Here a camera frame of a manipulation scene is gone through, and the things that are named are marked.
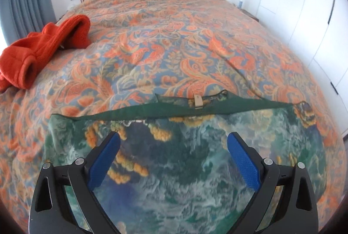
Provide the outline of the green landscape print jacket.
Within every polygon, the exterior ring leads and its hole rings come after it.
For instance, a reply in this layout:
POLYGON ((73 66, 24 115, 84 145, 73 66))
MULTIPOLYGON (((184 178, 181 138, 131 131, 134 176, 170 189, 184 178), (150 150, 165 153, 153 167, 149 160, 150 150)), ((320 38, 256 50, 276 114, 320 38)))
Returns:
POLYGON ((304 163, 316 198, 326 189, 323 140, 306 102, 222 91, 201 105, 156 95, 148 104, 93 116, 53 114, 44 158, 70 164, 110 132, 119 134, 120 150, 94 194, 121 233, 226 233, 256 191, 228 152, 232 132, 262 158, 304 163))

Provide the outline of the red fleece garment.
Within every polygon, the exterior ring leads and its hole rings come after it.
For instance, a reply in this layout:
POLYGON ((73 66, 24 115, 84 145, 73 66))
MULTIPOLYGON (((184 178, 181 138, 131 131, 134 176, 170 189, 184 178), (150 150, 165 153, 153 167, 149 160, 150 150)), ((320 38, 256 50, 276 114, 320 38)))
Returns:
POLYGON ((59 49, 85 49, 89 46, 90 19, 72 16, 59 26, 50 22, 41 32, 13 42, 1 53, 1 92, 13 86, 30 89, 37 75, 59 49))

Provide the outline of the orange floral bed quilt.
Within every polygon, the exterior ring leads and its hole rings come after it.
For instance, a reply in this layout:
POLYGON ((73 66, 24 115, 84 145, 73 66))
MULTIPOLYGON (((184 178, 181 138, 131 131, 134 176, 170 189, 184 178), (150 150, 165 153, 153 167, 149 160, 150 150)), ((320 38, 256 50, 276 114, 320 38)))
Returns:
POLYGON ((53 114, 93 116, 156 95, 201 105, 222 91, 310 105, 327 169, 326 189, 315 197, 319 228, 330 220, 346 177, 343 140, 308 68, 269 31, 224 0, 86 0, 54 24, 76 15, 90 19, 89 46, 59 48, 30 89, 1 92, 1 202, 22 231, 49 162, 53 114))

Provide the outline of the wooden nightstand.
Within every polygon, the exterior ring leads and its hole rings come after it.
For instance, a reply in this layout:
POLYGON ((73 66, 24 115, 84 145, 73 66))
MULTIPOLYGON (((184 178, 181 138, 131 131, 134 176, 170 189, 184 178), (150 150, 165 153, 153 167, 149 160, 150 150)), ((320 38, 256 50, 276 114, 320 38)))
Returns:
POLYGON ((247 15, 251 19, 254 19, 256 22, 259 22, 259 19, 256 16, 252 15, 251 13, 246 11, 245 9, 241 9, 241 11, 243 12, 243 14, 247 15))

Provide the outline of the grey blue curtain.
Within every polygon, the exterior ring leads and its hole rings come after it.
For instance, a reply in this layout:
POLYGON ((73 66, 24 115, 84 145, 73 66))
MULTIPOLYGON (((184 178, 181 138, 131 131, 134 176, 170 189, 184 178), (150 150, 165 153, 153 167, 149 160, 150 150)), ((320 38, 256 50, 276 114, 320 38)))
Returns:
POLYGON ((51 0, 1 0, 1 29, 7 45, 55 21, 51 0))

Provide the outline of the white wardrobe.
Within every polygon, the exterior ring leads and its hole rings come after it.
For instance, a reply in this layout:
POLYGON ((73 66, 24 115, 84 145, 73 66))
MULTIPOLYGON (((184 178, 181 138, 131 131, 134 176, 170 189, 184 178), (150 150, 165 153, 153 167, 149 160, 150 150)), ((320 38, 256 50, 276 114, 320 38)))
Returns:
POLYGON ((347 0, 261 0, 257 16, 347 102, 347 0))

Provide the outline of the plastic water bottle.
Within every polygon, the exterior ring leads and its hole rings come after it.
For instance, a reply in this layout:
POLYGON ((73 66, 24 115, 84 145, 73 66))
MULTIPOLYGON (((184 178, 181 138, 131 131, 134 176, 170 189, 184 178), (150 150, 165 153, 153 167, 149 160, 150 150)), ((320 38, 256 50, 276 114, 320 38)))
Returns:
POLYGON ((239 2, 238 2, 238 8, 239 8, 239 9, 242 9, 242 7, 243 7, 243 2, 244 2, 244 0, 239 0, 239 2))

